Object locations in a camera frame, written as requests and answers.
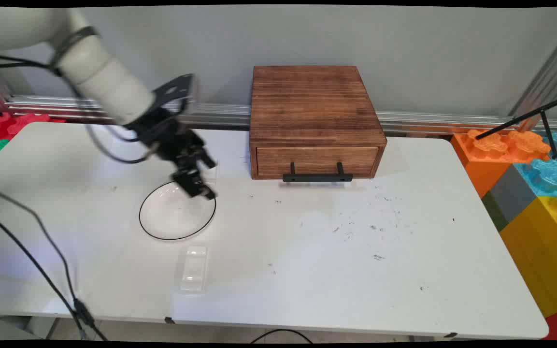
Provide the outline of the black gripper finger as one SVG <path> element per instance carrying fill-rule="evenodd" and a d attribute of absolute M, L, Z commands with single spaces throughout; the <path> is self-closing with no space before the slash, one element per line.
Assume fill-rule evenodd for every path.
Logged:
<path fill-rule="evenodd" d="M 203 145 L 193 145 L 193 157 L 195 161 L 201 161 L 207 168 L 212 169 L 216 167 L 216 162 L 210 157 Z"/>
<path fill-rule="evenodd" d="M 179 168 L 173 173 L 173 181 L 190 197 L 203 196 L 207 200 L 215 199 L 215 192 L 203 181 L 197 167 Z"/>

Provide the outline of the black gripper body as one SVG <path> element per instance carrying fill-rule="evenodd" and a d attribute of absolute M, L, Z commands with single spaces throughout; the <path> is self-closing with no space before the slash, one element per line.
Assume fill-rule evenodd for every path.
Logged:
<path fill-rule="evenodd" d="M 204 141 L 164 108 L 154 109 L 124 125 L 161 160 L 170 161 L 179 171 L 197 169 L 197 161 L 207 163 Z"/>

